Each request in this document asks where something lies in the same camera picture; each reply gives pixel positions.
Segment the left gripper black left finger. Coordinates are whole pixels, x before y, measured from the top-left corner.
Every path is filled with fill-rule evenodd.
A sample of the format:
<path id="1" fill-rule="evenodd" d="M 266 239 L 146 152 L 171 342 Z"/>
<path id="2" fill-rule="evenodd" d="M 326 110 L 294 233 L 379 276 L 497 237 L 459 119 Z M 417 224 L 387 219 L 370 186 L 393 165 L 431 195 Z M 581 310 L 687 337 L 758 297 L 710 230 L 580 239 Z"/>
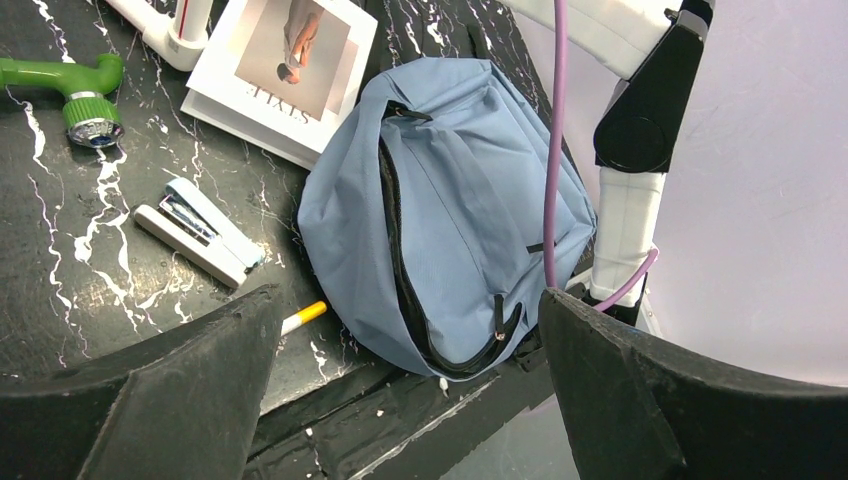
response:
<path id="1" fill-rule="evenodd" d="M 1 388 L 5 479 L 238 479 L 285 316 L 259 287 L 192 322 Z"/>

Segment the blue student backpack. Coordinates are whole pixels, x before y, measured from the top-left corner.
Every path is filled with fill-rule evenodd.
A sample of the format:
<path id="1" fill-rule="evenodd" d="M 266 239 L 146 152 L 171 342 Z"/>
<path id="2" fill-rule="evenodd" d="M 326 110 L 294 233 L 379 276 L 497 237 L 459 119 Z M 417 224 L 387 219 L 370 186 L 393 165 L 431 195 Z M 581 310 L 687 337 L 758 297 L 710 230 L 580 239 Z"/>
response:
<path id="1" fill-rule="evenodd" d="M 372 78 L 308 175 L 298 226 L 332 308 L 395 366 L 459 382 L 538 321 L 550 133 L 489 60 Z"/>

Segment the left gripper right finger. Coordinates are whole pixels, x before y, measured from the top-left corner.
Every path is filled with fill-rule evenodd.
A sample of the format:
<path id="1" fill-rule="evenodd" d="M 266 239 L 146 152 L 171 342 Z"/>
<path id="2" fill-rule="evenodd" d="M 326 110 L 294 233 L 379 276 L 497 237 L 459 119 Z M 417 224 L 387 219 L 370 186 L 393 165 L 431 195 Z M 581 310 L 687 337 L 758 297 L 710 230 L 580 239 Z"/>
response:
<path id="1" fill-rule="evenodd" d="M 583 479 L 843 479 L 847 391 L 733 366 L 546 290 L 539 330 Z"/>

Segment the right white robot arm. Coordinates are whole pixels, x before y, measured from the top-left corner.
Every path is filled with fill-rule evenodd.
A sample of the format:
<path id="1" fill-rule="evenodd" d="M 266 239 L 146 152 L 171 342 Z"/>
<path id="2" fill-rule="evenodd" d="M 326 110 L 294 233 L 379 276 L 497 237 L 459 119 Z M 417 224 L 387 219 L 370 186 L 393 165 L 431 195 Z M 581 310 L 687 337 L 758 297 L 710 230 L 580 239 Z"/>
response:
<path id="1" fill-rule="evenodd" d="M 511 1 L 555 33 L 553 125 L 564 118 L 565 43 L 619 79 L 593 136 L 600 217 L 585 301 L 634 326 L 666 175 L 714 18 L 712 1 Z"/>

